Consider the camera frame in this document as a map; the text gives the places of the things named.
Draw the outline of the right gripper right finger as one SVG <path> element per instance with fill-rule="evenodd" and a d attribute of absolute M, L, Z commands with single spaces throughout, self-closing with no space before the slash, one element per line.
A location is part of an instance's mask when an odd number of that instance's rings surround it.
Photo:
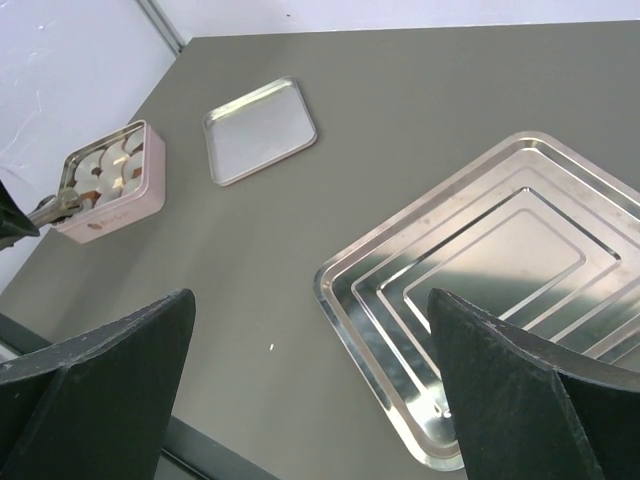
<path fill-rule="evenodd" d="M 470 479 L 636 479 L 639 375 L 444 289 L 428 321 Z"/>

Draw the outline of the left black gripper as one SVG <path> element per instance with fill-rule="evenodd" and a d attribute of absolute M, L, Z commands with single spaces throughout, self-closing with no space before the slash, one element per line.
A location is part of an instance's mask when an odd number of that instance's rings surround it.
<path fill-rule="evenodd" d="M 20 210 L 0 183 L 0 249 L 13 247 L 27 237 L 39 237 L 39 228 Z"/>

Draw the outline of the metal tongs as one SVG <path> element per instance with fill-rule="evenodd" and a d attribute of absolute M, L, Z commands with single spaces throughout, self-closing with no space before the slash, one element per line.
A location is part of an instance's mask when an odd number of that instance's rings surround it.
<path fill-rule="evenodd" d="M 56 194 L 39 202 L 27 215 L 33 225 L 42 228 L 69 218 L 83 210 L 83 198 L 71 187 L 64 187 Z"/>

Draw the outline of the pink tin box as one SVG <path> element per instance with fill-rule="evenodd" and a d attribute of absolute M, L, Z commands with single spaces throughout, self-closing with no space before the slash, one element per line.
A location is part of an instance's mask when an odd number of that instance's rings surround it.
<path fill-rule="evenodd" d="M 72 152 L 60 189 L 80 200 L 79 211 L 53 229 L 84 244 L 158 213 L 166 199 L 166 146 L 144 120 Z"/>

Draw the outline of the silver tin lid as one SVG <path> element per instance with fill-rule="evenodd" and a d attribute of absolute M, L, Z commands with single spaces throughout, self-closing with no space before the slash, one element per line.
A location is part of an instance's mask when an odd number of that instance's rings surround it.
<path fill-rule="evenodd" d="M 208 112 L 211 178 L 229 186 L 312 146 L 318 138 L 298 82 L 282 77 Z"/>

